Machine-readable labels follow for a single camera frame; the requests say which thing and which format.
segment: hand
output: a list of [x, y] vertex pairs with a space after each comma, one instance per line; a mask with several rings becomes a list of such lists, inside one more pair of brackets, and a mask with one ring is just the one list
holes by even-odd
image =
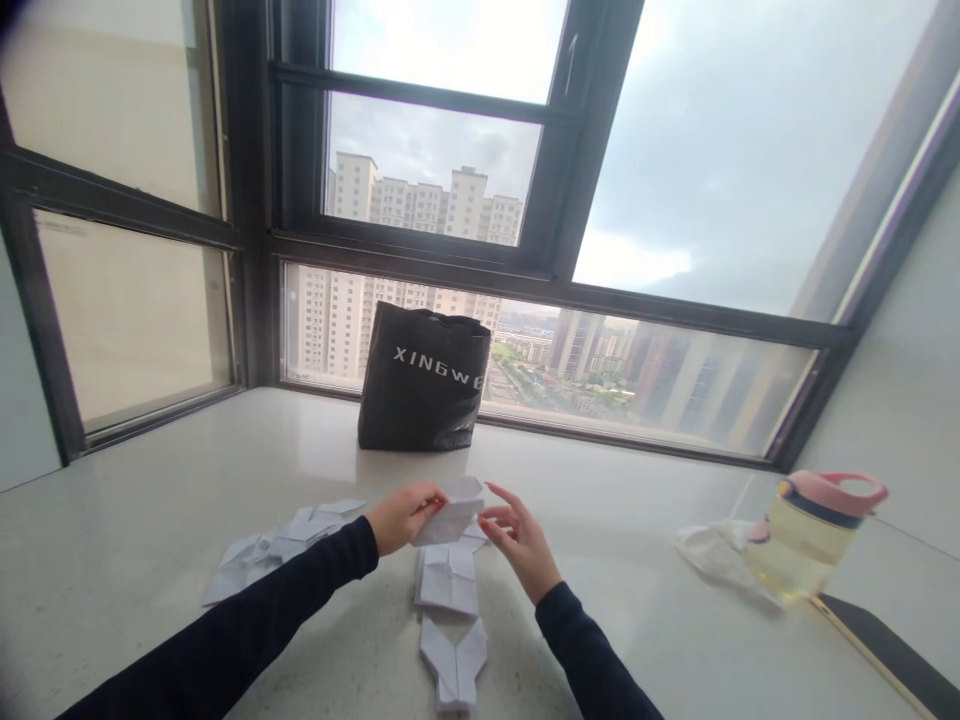
[[380, 557], [413, 540], [427, 520], [448, 502], [447, 494], [433, 483], [416, 482], [397, 490], [367, 513]]
[[480, 529], [510, 561], [530, 601], [539, 605], [548, 592], [563, 582], [547, 538], [520, 498], [499, 485], [487, 483], [487, 487], [508, 504], [481, 512]]

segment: black bag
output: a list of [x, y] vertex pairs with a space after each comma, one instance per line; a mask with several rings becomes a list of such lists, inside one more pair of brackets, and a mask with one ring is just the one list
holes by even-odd
[[489, 354], [490, 331], [473, 318], [378, 302], [360, 401], [360, 447], [469, 447]]

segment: black window frame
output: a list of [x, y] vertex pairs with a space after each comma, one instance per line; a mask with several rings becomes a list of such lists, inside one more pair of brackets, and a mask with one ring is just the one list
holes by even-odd
[[[815, 350], [813, 367], [762, 458], [605, 437], [481, 413], [484, 422], [535, 432], [788, 471], [960, 161], [960, 100], [954, 95], [950, 104], [940, 108], [937, 124], [923, 138], [914, 138], [920, 143], [915, 166], [896, 196], [885, 196], [889, 191], [878, 185], [883, 172], [894, 167], [893, 159], [880, 148], [865, 162], [855, 182], [856, 192], [881, 197], [884, 212], [892, 213], [889, 222], [878, 225], [881, 219], [875, 208], [873, 215], [866, 211], [858, 214], [858, 206], [853, 205], [845, 218], [843, 232], [856, 233], [863, 251], [871, 242], [875, 250], [861, 269], [858, 283], [850, 288], [854, 301], [835, 324], [583, 285], [572, 281], [574, 268], [633, 40], [642, 21], [642, 0], [571, 0], [558, 64], [569, 69], [573, 91], [557, 95], [559, 85], [566, 87], [567, 81], [565, 73], [555, 72], [551, 98], [562, 100], [543, 106], [329, 70], [332, 0], [212, 0], [211, 6], [214, 17], [209, 34], [216, 49], [211, 65], [220, 91], [225, 169], [220, 180], [230, 209], [224, 220], [17, 147], [6, 107], [0, 101], [0, 230], [64, 464], [248, 388], [272, 386], [356, 397], [355, 391], [307, 385], [285, 375], [282, 272], [285, 263], [299, 263]], [[940, 68], [938, 72], [924, 75], [924, 82], [905, 91], [901, 97], [904, 106], [929, 103], [931, 98], [946, 96], [946, 88], [955, 89], [955, 71], [960, 67], [955, 50], [960, 47], [960, 9], [942, 3], [938, 12], [941, 17], [935, 22], [947, 30], [932, 52], [943, 62], [932, 65]], [[279, 47], [284, 42], [301, 43], [298, 52], [302, 57], [294, 59], [312, 58], [313, 64], [280, 59]], [[571, 45], [575, 49], [572, 61], [563, 50]], [[318, 57], [325, 58], [320, 67], [316, 66]], [[326, 197], [327, 177], [315, 164], [291, 164], [284, 157], [285, 143], [304, 156], [319, 152], [321, 158], [327, 144], [324, 103], [307, 108], [310, 112], [304, 115], [310, 103], [303, 97], [300, 102], [285, 100], [282, 88], [288, 86], [318, 93], [303, 96], [312, 97], [313, 105], [324, 93], [337, 91], [542, 123], [545, 129], [531, 194], [523, 200], [525, 230], [520, 245], [458, 240], [316, 212], [309, 217], [285, 214], [285, 208], [297, 207], [291, 197], [310, 199], [312, 204], [300, 207], [315, 207]], [[324, 158], [321, 168], [328, 165]], [[551, 183], [540, 180], [543, 173], [549, 173]], [[457, 190], [451, 187], [451, 193]], [[209, 396], [121, 423], [108, 432], [86, 436], [33, 208], [226, 252], [235, 383]], [[856, 262], [859, 266], [862, 260], [852, 258], [848, 265]], [[850, 267], [842, 272], [849, 273]]]

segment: window pane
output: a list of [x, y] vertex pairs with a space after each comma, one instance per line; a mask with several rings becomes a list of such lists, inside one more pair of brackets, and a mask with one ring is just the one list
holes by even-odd
[[202, 0], [35, 0], [0, 64], [17, 144], [220, 215]]
[[647, 0], [574, 280], [829, 321], [851, 276], [809, 298], [935, 5]]
[[88, 433], [233, 383], [224, 253], [35, 214]]
[[516, 245], [539, 138], [538, 125], [332, 93], [326, 214]]
[[361, 389], [382, 300], [490, 328], [484, 412], [600, 434], [762, 456], [815, 355], [303, 265], [285, 273], [288, 379]]
[[336, 0], [333, 69], [546, 103], [566, 0]]

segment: plastic water bottle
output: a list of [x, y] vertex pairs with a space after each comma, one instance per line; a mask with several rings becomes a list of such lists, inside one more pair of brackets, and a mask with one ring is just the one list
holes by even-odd
[[[867, 483], [867, 495], [844, 481]], [[889, 494], [873, 478], [855, 473], [799, 470], [781, 481], [777, 497], [757, 523], [744, 559], [753, 574], [786, 599], [814, 596], [840, 563], [864, 518]]]

